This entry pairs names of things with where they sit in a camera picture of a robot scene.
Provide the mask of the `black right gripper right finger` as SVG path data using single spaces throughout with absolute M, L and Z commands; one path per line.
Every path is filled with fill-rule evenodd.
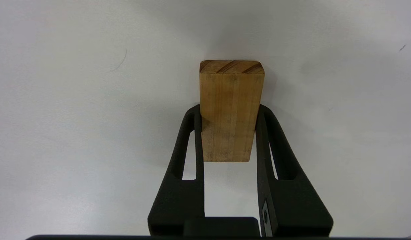
M 260 105 L 255 127 L 257 194 L 264 237 L 329 237 L 333 218 L 274 113 Z

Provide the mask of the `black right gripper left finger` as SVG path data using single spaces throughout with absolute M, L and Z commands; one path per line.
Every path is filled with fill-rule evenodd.
M 148 229 L 152 236 L 182 236 L 187 220 L 205 216 L 200 110 L 200 105 L 195 105 L 183 117 L 169 165 L 148 214 Z M 183 180 L 191 132 L 195 134 L 196 177 L 193 180 Z

